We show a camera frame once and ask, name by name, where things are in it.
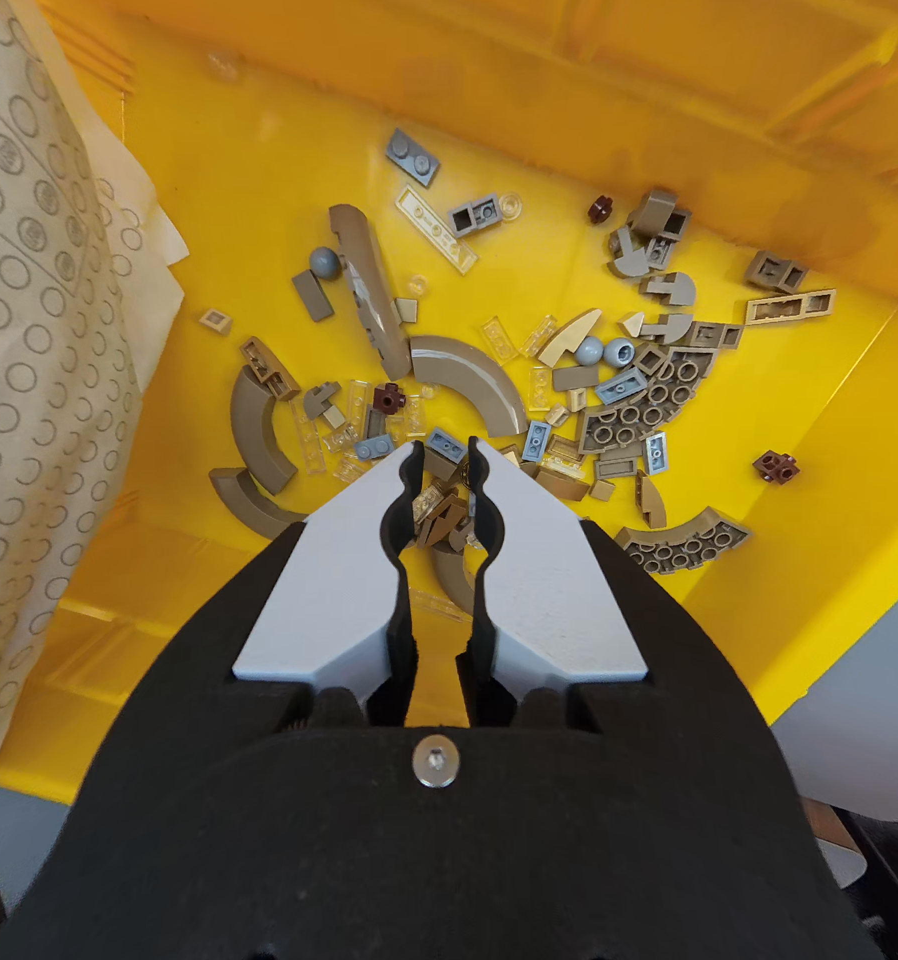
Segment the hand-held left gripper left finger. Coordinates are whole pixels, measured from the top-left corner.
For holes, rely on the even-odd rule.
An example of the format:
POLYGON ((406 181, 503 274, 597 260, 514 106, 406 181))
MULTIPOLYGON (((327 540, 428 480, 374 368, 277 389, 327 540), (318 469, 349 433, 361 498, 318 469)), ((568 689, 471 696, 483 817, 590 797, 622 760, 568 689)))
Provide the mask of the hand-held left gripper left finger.
POLYGON ((423 447, 409 441, 306 520, 233 671, 349 690, 372 724, 403 724, 414 688, 407 572, 423 447))

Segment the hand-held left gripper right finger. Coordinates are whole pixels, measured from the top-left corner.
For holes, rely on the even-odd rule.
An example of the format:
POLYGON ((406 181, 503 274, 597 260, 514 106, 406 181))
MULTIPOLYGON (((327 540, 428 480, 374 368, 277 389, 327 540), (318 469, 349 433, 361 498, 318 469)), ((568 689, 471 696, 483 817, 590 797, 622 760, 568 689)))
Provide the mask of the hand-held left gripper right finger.
POLYGON ((509 724, 534 690, 641 682, 647 664, 578 515, 490 444, 469 439, 473 624, 456 668, 471 724, 509 724))

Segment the pile of lego pieces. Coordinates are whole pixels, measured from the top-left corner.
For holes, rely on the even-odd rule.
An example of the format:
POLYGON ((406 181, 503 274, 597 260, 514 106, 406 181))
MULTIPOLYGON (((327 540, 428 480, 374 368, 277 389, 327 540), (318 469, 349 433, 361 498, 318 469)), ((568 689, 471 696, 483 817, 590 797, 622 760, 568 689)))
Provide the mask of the pile of lego pieces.
MULTIPOLYGON (((703 568, 750 534, 711 507, 668 526, 664 502, 650 480, 670 465, 664 428, 696 397, 720 354, 740 346, 745 330, 826 318, 837 302, 834 289, 802 289, 807 270, 801 263, 760 250, 744 281, 772 296, 749 301, 743 323, 695 318, 686 311, 695 306, 695 282, 683 271, 667 271, 691 216, 678 207, 676 196, 655 188, 625 226, 611 233, 609 268, 637 280, 643 295, 671 310, 654 323, 643 311, 627 315, 620 321, 626 336, 608 342, 590 334, 599 309, 562 326, 546 317, 520 351, 513 350, 497 318, 482 327, 492 354, 450 337, 408 336, 393 320, 414 319, 417 301, 383 301, 387 286, 375 235, 366 215, 349 204, 330 209, 339 251, 316 249, 311 268, 293 284, 311 318, 322 320, 333 310, 320 280, 343 275, 359 319, 367 322, 382 358, 395 362, 395 373, 410 372, 424 385, 456 392, 478 410, 492 437, 523 437, 523 446, 503 449, 503 457, 553 496, 606 501, 615 479, 635 477, 647 529, 624 527, 618 543, 648 574, 671 575, 703 568)), ((210 481, 227 510, 260 536, 272 540, 305 518, 270 499, 297 474, 274 434, 276 402, 290 404, 306 468, 314 473, 324 469, 321 444, 346 450, 359 462, 381 460, 395 448, 392 418, 404 420, 407 438, 422 434, 422 428, 409 425, 409 398, 396 382, 383 383, 369 400, 368 384, 353 381, 350 414, 344 415, 333 402, 338 383, 301 393, 260 339, 247 339, 240 351, 246 362, 232 390, 230 423, 243 465, 213 469, 210 481)))

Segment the yellow plastic bin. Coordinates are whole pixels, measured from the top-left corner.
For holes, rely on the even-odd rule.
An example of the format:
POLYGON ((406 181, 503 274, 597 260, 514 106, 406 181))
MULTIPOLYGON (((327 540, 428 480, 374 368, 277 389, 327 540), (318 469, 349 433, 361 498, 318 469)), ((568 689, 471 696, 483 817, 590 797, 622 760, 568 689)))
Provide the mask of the yellow plastic bin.
POLYGON ((656 428, 667 526, 750 530, 661 584, 777 721, 804 793, 898 819, 898 2, 39 2, 190 254, 123 492, 48 630, 0 787, 68 804, 168 637, 264 541, 209 474, 243 461, 229 396, 256 337, 354 428, 385 380, 343 279, 292 279, 362 209, 409 336, 501 362, 568 409, 538 349, 679 312, 610 268, 654 187, 691 220, 664 274, 713 337, 759 249, 823 317, 736 333, 656 428))

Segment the beige printed paper bag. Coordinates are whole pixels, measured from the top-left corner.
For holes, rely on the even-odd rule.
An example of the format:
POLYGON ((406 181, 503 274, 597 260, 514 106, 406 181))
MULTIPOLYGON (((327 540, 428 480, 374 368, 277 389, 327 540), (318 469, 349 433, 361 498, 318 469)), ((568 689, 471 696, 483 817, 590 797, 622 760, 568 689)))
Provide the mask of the beige printed paper bag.
POLYGON ((119 494, 188 254, 34 2, 0 2, 0 746, 119 494))

